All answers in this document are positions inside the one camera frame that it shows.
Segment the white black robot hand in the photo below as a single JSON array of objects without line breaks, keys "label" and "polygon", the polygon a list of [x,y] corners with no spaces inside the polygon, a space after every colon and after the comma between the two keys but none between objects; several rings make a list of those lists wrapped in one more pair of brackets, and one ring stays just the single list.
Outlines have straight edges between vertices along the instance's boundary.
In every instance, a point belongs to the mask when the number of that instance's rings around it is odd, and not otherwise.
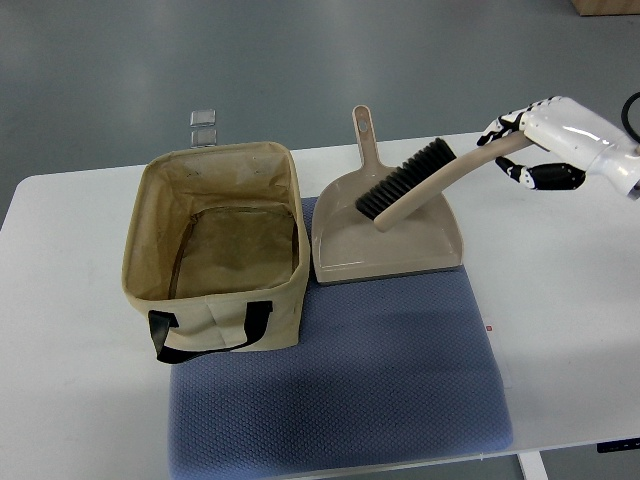
[{"label": "white black robot hand", "polygon": [[623,106],[623,129],[568,97],[551,97],[495,119],[477,141],[484,146],[521,132],[536,146],[556,155],[556,163],[518,165],[500,156],[495,163],[531,190],[575,190],[590,175],[605,177],[622,195],[639,198],[639,133],[628,121],[634,94]]}]

